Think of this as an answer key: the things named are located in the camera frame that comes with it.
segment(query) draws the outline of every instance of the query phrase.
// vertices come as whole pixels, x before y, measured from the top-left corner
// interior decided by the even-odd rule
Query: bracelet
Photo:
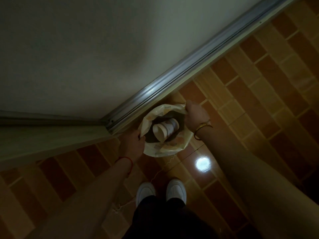
[[[133,161],[132,161],[129,157],[119,157],[119,158],[115,161],[115,163],[116,163],[117,161],[119,161],[121,158],[127,158],[128,160],[131,161],[131,168],[130,168],[129,173],[127,174],[127,177],[128,177],[128,176],[130,175],[130,173],[132,172],[132,169],[133,169]]]
[[[199,138],[196,137],[196,133],[198,132],[199,129],[201,129],[201,128],[205,127],[205,126],[209,126],[209,127],[213,128],[213,126],[210,125],[208,122],[202,122],[202,123],[197,127],[196,131],[194,132],[194,138],[195,138],[196,140],[201,141],[201,139],[199,139]]]

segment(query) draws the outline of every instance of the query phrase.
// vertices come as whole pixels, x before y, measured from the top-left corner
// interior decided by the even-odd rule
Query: red bracelet
[[[132,169],[133,169],[133,161],[132,161],[129,157],[119,157],[119,158],[115,161],[115,163],[116,163],[117,161],[119,161],[121,158],[127,158],[128,160],[131,161],[131,169],[130,169],[129,173],[127,174],[127,177],[128,177],[128,176],[130,175],[130,173],[132,172]]]

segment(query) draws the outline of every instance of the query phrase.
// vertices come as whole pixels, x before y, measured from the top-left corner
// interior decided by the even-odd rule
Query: forearm
[[[246,203],[264,236],[273,237],[274,231],[281,236],[319,236],[319,207],[281,174],[248,152],[229,128],[204,127],[197,135]]]
[[[108,212],[131,167],[128,159],[119,160],[89,186],[76,192],[62,207],[36,228],[28,239],[91,238]]]

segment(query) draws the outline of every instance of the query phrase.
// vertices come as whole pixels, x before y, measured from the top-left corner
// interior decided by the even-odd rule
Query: shoe
[[[156,195],[156,190],[151,183],[142,183],[138,188],[136,194],[136,207],[141,203],[141,201],[151,195]]]
[[[172,179],[167,185],[166,201],[171,198],[181,199],[186,204],[186,189],[179,179]]]

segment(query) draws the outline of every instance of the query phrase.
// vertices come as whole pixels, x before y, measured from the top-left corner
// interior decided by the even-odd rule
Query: bright light spot on floor
[[[211,168],[211,161],[207,157],[202,157],[196,160],[196,168],[201,172],[207,172]]]

